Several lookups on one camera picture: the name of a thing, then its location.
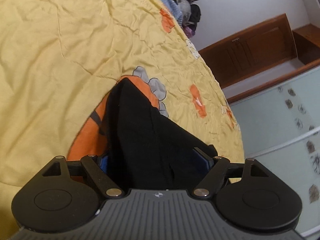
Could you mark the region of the yellow floral bed quilt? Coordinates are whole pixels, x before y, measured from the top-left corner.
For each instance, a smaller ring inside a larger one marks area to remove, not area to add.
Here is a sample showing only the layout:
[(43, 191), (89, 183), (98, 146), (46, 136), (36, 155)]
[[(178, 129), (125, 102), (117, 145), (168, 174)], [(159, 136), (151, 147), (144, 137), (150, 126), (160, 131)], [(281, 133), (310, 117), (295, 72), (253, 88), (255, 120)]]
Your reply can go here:
[(14, 195), (50, 159), (101, 154), (97, 118), (127, 77), (162, 114), (235, 163), (240, 127), (161, 0), (1, 0), (1, 239)]

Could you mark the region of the blue bedsheet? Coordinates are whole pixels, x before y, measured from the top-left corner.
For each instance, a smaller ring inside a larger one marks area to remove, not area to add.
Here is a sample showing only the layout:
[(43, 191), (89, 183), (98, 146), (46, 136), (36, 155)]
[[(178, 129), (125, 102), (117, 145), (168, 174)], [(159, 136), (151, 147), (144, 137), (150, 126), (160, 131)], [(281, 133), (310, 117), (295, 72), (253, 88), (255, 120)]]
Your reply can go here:
[(182, 25), (183, 14), (174, 0), (161, 0), (179, 25)]

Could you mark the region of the brown wooden door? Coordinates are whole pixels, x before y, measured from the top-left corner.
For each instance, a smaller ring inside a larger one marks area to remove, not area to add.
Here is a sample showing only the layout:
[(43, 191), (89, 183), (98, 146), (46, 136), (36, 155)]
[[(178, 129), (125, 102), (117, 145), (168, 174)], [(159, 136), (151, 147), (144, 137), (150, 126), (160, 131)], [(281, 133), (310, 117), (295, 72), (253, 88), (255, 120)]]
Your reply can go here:
[(295, 30), (282, 14), (248, 27), (200, 50), (222, 88), (298, 59), (303, 65), (287, 74), (228, 98), (237, 102), (319, 66), (319, 27), (307, 24)]

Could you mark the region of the black pants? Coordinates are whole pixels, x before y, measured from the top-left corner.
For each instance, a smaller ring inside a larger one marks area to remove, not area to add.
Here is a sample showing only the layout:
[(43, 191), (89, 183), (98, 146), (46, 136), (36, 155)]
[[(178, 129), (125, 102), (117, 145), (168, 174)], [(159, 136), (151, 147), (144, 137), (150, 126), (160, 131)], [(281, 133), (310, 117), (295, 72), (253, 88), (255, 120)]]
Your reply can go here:
[(121, 189), (193, 189), (207, 174), (199, 148), (207, 145), (153, 107), (127, 78), (112, 88), (103, 119), (107, 135), (106, 174)]

